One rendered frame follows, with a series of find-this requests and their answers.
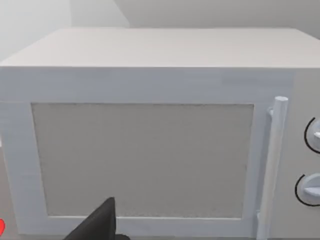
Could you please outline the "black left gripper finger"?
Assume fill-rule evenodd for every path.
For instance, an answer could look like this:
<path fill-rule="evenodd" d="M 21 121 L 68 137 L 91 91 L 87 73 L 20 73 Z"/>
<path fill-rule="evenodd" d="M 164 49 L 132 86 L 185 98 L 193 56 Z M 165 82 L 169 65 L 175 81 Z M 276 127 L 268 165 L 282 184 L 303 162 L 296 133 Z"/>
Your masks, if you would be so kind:
<path fill-rule="evenodd" d="M 130 240 L 116 230 L 116 201 L 109 197 L 63 240 Z"/>

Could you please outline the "pale microwave door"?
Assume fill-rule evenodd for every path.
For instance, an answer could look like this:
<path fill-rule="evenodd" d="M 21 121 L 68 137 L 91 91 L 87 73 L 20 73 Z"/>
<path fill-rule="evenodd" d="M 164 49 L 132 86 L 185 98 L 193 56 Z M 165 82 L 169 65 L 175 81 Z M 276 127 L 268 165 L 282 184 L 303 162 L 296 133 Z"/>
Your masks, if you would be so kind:
<path fill-rule="evenodd" d="M 254 237 L 267 109 L 294 71 L 0 66 L 21 235 L 66 235 L 106 197 L 133 237 Z"/>

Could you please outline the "pale microwave oven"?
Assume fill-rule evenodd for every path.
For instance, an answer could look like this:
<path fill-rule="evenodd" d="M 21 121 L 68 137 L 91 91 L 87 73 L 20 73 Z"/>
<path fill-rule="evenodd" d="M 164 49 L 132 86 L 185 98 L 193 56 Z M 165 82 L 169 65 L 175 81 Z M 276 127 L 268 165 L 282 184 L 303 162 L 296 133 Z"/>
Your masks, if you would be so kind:
<path fill-rule="evenodd" d="M 320 240 L 320 207 L 302 205 L 294 193 L 295 183 L 302 174 L 320 173 L 320 154 L 311 151 L 304 142 L 307 123 L 313 117 L 320 118 L 320 40 L 290 28 L 69 28 L 53 32 L 22 49 L 1 61 L 0 67 L 292 70 L 290 95 L 279 95 L 288 98 L 288 106 L 268 240 Z M 256 240 L 271 128 L 268 111 L 272 106 L 267 108 L 268 131 L 264 139 L 266 148 L 261 153 L 261 188 L 257 195 L 253 237 L 129 236 Z"/>

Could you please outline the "pale microwave knob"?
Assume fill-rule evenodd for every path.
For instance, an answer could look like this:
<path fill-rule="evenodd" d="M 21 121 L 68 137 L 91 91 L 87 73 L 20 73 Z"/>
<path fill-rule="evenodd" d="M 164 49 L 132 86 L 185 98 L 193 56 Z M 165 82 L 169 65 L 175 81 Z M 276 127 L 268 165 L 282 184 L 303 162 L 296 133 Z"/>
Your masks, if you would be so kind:
<path fill-rule="evenodd" d="M 320 207 L 320 173 L 302 174 L 294 185 L 297 201 L 307 207 Z"/>
<path fill-rule="evenodd" d="M 305 145 L 314 153 L 320 155 L 320 117 L 312 117 L 307 123 L 303 139 Z"/>

